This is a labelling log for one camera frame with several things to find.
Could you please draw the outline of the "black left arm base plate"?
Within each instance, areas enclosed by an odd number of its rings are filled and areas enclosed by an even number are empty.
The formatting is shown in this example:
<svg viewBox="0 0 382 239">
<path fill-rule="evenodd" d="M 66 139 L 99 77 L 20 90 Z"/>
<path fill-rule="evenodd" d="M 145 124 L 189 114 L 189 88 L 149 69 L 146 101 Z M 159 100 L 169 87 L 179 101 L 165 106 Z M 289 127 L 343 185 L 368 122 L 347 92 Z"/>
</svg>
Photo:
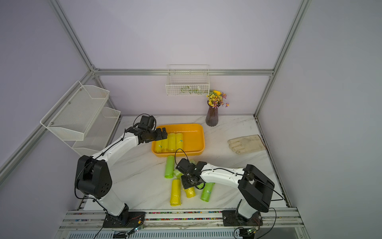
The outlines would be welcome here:
<svg viewBox="0 0 382 239">
<path fill-rule="evenodd" d="M 119 216 L 106 214 L 103 227 L 111 228 L 137 228 L 144 223 L 145 212 L 122 212 Z"/>
</svg>

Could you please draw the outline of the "white mesh shelf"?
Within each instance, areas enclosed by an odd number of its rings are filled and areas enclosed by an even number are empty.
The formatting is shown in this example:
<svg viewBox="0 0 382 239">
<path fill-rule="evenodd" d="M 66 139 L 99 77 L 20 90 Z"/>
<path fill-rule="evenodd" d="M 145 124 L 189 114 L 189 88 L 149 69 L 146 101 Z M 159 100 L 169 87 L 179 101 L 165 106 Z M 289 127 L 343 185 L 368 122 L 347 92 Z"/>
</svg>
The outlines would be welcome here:
<svg viewBox="0 0 382 239">
<path fill-rule="evenodd" d="M 107 146 L 114 127 L 120 117 L 120 111 L 103 107 L 83 141 L 76 141 L 72 150 L 78 155 L 91 156 Z"/>
<path fill-rule="evenodd" d="M 77 81 L 40 124 L 62 141 L 83 141 L 108 99 L 108 90 Z"/>
</svg>

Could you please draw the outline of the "white mesh lower shelf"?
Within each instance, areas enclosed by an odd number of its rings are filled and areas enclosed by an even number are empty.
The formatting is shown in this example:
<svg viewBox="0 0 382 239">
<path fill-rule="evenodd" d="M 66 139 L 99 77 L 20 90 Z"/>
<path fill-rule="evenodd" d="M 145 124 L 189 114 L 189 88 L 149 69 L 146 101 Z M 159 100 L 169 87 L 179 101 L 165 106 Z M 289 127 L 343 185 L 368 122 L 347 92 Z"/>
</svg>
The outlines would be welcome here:
<svg viewBox="0 0 382 239">
<path fill-rule="evenodd" d="M 107 146 L 114 127 L 120 117 L 120 111 L 103 107 L 83 141 L 76 141 L 72 150 L 78 155 L 91 156 Z"/>
</svg>

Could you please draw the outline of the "purple glass vase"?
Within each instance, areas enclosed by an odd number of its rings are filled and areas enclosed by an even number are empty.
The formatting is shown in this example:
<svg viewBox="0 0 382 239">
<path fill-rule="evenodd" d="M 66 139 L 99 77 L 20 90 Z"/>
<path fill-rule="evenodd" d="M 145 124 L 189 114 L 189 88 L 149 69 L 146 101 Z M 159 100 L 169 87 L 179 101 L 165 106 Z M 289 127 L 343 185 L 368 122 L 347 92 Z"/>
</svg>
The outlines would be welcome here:
<svg viewBox="0 0 382 239">
<path fill-rule="evenodd" d="M 206 124 L 210 127 L 218 124 L 218 108 L 209 105 L 209 109 L 206 116 Z"/>
</svg>

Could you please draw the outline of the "yellow and purple flowers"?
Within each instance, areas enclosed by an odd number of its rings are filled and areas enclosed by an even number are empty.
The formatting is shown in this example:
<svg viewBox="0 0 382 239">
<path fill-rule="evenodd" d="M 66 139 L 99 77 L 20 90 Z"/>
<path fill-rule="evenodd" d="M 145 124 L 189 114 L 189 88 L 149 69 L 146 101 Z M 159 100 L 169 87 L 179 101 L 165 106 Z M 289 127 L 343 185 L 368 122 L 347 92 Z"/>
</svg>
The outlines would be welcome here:
<svg viewBox="0 0 382 239">
<path fill-rule="evenodd" d="M 213 107 L 214 109 L 217 109 L 220 106 L 229 107 L 229 103 L 227 100 L 227 94 L 223 93 L 222 91 L 218 90 L 210 90 L 209 94 L 207 95 L 208 98 L 208 105 L 210 107 Z"/>
</svg>

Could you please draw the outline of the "yellow plastic storage box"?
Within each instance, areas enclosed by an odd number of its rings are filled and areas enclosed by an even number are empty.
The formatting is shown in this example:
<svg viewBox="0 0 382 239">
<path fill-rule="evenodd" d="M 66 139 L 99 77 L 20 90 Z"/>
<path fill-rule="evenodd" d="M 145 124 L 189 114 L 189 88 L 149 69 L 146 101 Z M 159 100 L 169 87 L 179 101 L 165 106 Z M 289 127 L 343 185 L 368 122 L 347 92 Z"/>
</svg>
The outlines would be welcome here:
<svg viewBox="0 0 382 239">
<path fill-rule="evenodd" d="M 202 125 L 197 123 L 184 123 L 184 124 L 167 124 L 160 125 L 158 128 L 165 127 L 167 133 L 182 133 L 184 135 L 184 149 L 177 151 L 177 156 L 196 156 L 201 155 L 205 150 L 205 135 Z M 155 142 L 152 143 L 151 151 L 157 157 L 167 157 L 169 155 L 174 155 L 175 152 L 167 153 L 155 153 L 154 152 Z"/>
</svg>

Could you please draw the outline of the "white mesh upper shelf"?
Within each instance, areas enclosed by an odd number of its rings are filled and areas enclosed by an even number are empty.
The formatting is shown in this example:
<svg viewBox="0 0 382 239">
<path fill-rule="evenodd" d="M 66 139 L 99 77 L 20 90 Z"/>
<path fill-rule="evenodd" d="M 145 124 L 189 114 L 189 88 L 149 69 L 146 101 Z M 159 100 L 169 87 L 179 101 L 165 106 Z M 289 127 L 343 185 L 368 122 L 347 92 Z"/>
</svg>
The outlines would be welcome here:
<svg viewBox="0 0 382 239">
<path fill-rule="evenodd" d="M 77 81 L 40 124 L 62 141 L 83 141 L 108 99 L 108 90 Z"/>
</svg>

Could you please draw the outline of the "yellow trash bag roll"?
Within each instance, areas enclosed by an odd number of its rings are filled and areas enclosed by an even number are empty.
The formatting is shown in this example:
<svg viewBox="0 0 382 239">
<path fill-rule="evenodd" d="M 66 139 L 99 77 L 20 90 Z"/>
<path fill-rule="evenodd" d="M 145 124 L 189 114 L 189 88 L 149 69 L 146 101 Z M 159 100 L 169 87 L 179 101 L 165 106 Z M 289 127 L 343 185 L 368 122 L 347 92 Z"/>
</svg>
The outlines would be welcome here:
<svg viewBox="0 0 382 239">
<path fill-rule="evenodd" d="M 155 153 L 162 153 L 162 140 L 155 141 L 154 152 Z"/>
<path fill-rule="evenodd" d="M 169 140 L 163 139 L 162 140 L 162 153 L 167 153 L 167 152 L 169 152 Z"/>
<path fill-rule="evenodd" d="M 194 187 L 190 187 L 190 188 L 184 189 L 184 191 L 186 193 L 186 197 L 187 198 L 193 198 L 193 197 L 196 196 L 196 192 L 195 192 Z"/>
<path fill-rule="evenodd" d="M 176 151 L 184 149 L 184 135 L 182 133 L 176 133 Z"/>
<path fill-rule="evenodd" d="M 172 181 L 170 205 L 172 207 L 181 205 L 181 181 L 180 179 L 174 179 Z"/>
<path fill-rule="evenodd" d="M 168 150 L 170 152 L 176 151 L 176 134 L 175 133 L 169 133 L 168 134 Z"/>
</svg>

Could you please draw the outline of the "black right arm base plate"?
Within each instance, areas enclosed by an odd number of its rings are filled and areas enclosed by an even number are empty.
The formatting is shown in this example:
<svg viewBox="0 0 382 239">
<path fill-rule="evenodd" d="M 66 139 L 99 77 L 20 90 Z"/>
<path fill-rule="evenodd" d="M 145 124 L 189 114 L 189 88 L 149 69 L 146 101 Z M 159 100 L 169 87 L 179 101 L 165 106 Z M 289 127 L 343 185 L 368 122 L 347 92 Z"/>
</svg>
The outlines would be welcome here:
<svg viewBox="0 0 382 239">
<path fill-rule="evenodd" d="M 228 226 L 263 226 L 260 212 L 255 212 L 250 219 L 240 215 L 236 210 L 222 211 L 222 220 L 225 227 Z"/>
</svg>

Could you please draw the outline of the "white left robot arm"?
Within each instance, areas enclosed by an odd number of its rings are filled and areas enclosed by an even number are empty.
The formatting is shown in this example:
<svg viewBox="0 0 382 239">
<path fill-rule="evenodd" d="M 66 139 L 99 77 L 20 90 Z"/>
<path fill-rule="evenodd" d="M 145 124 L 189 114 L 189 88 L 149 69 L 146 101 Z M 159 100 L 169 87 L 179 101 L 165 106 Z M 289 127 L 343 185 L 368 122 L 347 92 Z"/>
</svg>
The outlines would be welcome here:
<svg viewBox="0 0 382 239">
<path fill-rule="evenodd" d="M 109 215 L 119 217 L 128 207 L 112 189 L 110 168 L 127 152 L 143 143 L 166 139 L 166 128 L 141 129 L 129 127 L 123 135 L 107 148 L 91 156 L 79 158 L 75 189 L 96 200 Z"/>
</svg>

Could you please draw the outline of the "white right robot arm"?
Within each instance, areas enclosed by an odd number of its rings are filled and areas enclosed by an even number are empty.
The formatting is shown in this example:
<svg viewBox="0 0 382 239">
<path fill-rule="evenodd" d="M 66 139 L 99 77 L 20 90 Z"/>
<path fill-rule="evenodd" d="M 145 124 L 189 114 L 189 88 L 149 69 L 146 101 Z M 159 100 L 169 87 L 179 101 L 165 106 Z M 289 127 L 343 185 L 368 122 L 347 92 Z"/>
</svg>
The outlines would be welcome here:
<svg viewBox="0 0 382 239">
<path fill-rule="evenodd" d="M 257 212 L 269 212 L 275 184 L 251 164 L 244 168 L 225 168 L 204 161 L 193 164 L 183 158 L 177 163 L 176 169 L 182 173 L 181 181 L 186 189 L 201 184 L 206 186 L 208 183 L 238 189 L 243 200 L 238 204 L 237 214 L 245 221 L 249 221 Z"/>
</svg>

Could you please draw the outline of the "beige work glove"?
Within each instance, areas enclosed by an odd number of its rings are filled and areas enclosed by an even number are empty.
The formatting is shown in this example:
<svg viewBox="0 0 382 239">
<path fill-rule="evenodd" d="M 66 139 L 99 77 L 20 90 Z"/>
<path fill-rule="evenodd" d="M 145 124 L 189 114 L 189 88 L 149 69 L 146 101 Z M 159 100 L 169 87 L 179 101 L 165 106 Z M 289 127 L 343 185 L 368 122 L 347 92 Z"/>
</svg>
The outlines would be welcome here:
<svg viewBox="0 0 382 239">
<path fill-rule="evenodd" d="M 260 152 L 266 149 L 258 134 L 241 136 L 227 141 L 229 148 L 236 154 Z"/>
</svg>

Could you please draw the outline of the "aluminium rail frame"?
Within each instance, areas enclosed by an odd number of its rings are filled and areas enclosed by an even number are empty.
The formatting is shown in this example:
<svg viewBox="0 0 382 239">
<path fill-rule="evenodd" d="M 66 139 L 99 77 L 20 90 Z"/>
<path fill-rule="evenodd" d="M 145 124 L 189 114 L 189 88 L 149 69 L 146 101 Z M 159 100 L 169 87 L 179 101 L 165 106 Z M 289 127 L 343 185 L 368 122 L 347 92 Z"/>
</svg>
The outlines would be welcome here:
<svg viewBox="0 0 382 239">
<path fill-rule="evenodd" d="M 126 226 L 113 224 L 103 211 L 68 211 L 57 239 L 308 239 L 295 208 L 262 213 L 249 226 L 235 225 L 222 209 L 132 210 Z"/>
</svg>

